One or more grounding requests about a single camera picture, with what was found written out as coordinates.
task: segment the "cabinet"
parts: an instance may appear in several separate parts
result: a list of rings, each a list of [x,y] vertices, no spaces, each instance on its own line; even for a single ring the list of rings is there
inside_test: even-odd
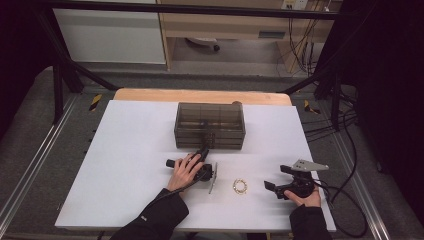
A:
[[[232,1],[206,1],[206,0],[157,0],[159,4],[183,4],[201,6],[247,7],[264,9],[281,9],[283,0],[232,0]],[[324,2],[309,0],[306,10],[323,11]],[[172,66],[172,53],[175,38],[216,38],[216,39],[263,39],[276,41],[283,56],[284,63],[289,72],[297,68],[294,54],[290,52],[289,19],[244,17],[244,16],[217,16],[195,14],[170,14],[161,13],[160,22],[164,42],[165,58],[168,68]],[[313,20],[294,19],[292,21],[292,40],[296,45],[300,42]],[[307,37],[296,48],[299,54],[304,44],[309,41],[324,43],[332,27],[333,21],[320,20],[314,27],[313,37]]]

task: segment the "hand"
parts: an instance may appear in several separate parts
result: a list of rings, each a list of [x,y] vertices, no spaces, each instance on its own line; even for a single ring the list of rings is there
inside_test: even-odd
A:
[[[297,206],[305,204],[305,207],[321,207],[321,196],[319,195],[317,185],[315,185],[314,191],[311,195],[306,198],[301,198],[289,190],[284,191],[284,195],[296,203]]]
[[[187,186],[193,181],[197,171],[202,168],[203,162],[199,162],[196,166],[194,166],[197,160],[199,160],[200,154],[197,154],[190,160],[192,156],[193,154],[188,154],[184,159],[180,158],[175,161],[174,173],[172,174],[171,179],[169,179],[168,186],[166,187],[169,191],[172,192],[178,188]]]

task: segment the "metal bracket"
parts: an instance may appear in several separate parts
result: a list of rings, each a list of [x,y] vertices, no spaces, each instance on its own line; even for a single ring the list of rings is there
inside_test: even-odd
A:
[[[322,165],[306,160],[299,159],[293,166],[291,167],[294,171],[300,171],[300,172],[311,172],[311,171],[321,171],[321,170],[328,170],[329,167],[327,165]]]

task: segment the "white cabinet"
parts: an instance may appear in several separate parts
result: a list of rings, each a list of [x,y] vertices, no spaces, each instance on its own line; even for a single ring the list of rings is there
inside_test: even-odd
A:
[[[157,13],[67,9],[54,12],[74,61],[165,64]]]

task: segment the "person's left hand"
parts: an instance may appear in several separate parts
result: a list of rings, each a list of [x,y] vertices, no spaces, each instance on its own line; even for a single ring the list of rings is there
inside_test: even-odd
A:
[[[168,186],[166,187],[169,191],[172,192],[178,188],[187,186],[193,181],[197,171],[202,168],[203,162],[199,162],[196,166],[194,166],[197,160],[201,157],[200,154],[197,154],[190,160],[192,156],[193,154],[188,154],[184,159],[180,158],[175,161],[174,173],[172,174],[171,179],[169,179]]]

